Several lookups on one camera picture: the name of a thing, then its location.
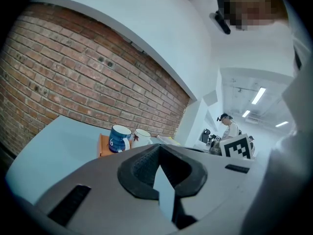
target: white wall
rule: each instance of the white wall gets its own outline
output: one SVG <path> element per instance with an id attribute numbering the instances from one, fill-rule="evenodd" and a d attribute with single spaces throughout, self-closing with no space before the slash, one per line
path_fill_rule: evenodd
<path id="1" fill-rule="evenodd" d="M 193 147 L 199 139 L 206 113 L 207 105 L 203 99 L 191 102 L 182 117 L 175 140 L 183 146 Z"/>
<path id="2" fill-rule="evenodd" d="M 192 99 L 210 92 L 211 43 L 188 0 L 34 0 L 93 17 L 152 56 Z"/>
<path id="3" fill-rule="evenodd" d="M 205 119 L 211 124 L 212 129 L 218 130 L 219 125 L 216 118 L 224 112 L 223 106 L 223 85 L 222 75 L 220 69 L 217 70 L 217 78 L 215 80 L 216 87 L 214 91 L 203 97 L 205 103 L 208 105 L 208 112 Z"/>
<path id="4" fill-rule="evenodd" d="M 223 50 L 217 53 L 221 67 L 264 70 L 293 77 L 292 42 L 285 47 L 270 40 L 253 45 L 251 42 L 257 41 L 254 38 L 247 39 L 245 36 L 240 42 L 227 41 L 221 43 L 219 47 L 215 45 L 216 48 Z"/>
<path id="5" fill-rule="evenodd" d="M 234 117 L 233 119 L 237 124 L 242 134 L 247 133 L 248 137 L 253 136 L 255 152 L 257 157 L 267 158 L 270 149 L 275 146 L 275 144 L 284 137 L 283 134 L 279 132 L 274 132 L 269 129 L 265 129 L 259 124 L 247 123 L 243 120 L 243 117 Z M 221 137 L 226 130 L 226 126 L 223 126 L 218 131 L 218 135 Z"/>

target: ceiling light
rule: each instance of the ceiling light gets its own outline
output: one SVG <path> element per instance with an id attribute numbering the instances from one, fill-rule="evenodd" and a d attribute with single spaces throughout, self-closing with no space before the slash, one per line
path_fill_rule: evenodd
<path id="1" fill-rule="evenodd" d="M 283 122 L 283 123 L 280 123 L 280 124 L 276 125 L 276 127 L 282 126 L 282 125 L 284 125 L 284 124 L 286 124 L 286 123 L 288 123 L 288 122 L 285 121 L 285 122 Z"/>
<path id="2" fill-rule="evenodd" d="M 243 117 L 245 118 L 246 116 L 248 116 L 249 113 L 250 111 L 246 111 L 245 114 L 243 114 Z"/>
<path id="3" fill-rule="evenodd" d="M 252 101 L 252 104 L 256 104 L 259 100 L 260 100 L 260 98 L 262 97 L 262 95 L 264 94 L 264 92 L 265 92 L 265 88 L 260 88 L 260 90 L 259 90 L 259 92 L 257 93 L 257 95 L 256 95 L 256 97 L 254 98 L 254 100 Z"/>

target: white ceiling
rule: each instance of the white ceiling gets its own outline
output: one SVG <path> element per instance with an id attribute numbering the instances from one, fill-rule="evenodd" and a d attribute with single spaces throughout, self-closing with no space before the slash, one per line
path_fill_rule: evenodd
<path id="1" fill-rule="evenodd" d="M 201 16 L 211 38 L 211 58 L 220 67 L 241 67 L 283 73 L 292 76 L 294 50 L 290 30 L 282 23 L 251 31 L 231 26 L 226 35 L 212 19 L 217 0 L 189 0 Z"/>
<path id="2" fill-rule="evenodd" d="M 261 87 L 266 88 L 265 93 L 256 105 L 251 104 Z M 251 113 L 246 120 L 275 131 L 289 133 L 293 127 L 293 119 L 281 97 L 286 87 L 286 84 L 265 79 L 224 75 L 224 111 L 241 117 L 246 110 L 249 110 Z M 288 121 L 289 124 L 279 128 L 275 127 L 284 121 Z"/>

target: paper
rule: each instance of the paper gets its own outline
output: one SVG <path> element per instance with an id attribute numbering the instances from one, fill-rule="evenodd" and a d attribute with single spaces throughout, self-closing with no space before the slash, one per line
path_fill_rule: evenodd
<path id="1" fill-rule="evenodd" d="M 164 144 L 180 145 L 180 143 L 178 143 L 177 141 L 175 141 L 171 137 L 163 137 L 163 136 L 158 135 L 157 139 L 161 140 L 162 143 L 164 143 Z"/>
<path id="2" fill-rule="evenodd" d="M 156 171 L 155 183 L 153 189 L 159 192 L 159 207 L 164 216 L 172 221 L 174 210 L 175 190 L 166 177 L 161 166 Z"/>

